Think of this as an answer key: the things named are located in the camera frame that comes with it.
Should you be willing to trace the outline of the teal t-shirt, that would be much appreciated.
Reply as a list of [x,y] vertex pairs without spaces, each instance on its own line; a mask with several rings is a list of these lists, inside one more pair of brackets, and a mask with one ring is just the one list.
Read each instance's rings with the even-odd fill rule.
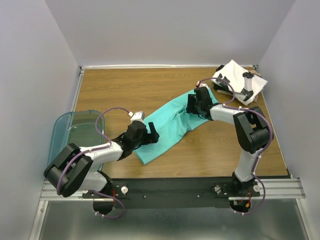
[[144,119],[146,124],[152,122],[159,134],[157,143],[143,145],[134,151],[144,165],[167,152],[187,132],[193,131],[208,121],[196,114],[186,112],[188,96],[194,93],[190,90],[174,98]]

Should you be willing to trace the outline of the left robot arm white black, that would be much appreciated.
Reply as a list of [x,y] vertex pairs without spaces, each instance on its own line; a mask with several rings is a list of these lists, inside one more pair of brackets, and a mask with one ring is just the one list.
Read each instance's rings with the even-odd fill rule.
[[153,122],[147,126],[138,120],[132,121],[127,130],[110,142],[93,147],[78,147],[68,144],[44,170],[43,176],[65,198],[78,190],[93,190],[99,197],[110,194],[108,178],[100,172],[91,172],[96,165],[125,159],[141,146],[155,144],[160,135]]

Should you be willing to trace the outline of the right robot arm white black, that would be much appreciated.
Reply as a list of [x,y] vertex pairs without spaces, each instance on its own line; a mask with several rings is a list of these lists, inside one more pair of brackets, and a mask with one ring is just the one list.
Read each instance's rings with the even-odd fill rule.
[[205,120],[234,125],[241,154],[238,166],[232,174],[230,191],[236,196],[243,195],[255,180],[259,158],[274,137],[272,126],[261,108],[236,108],[213,103],[209,89],[201,86],[188,95],[186,112]]

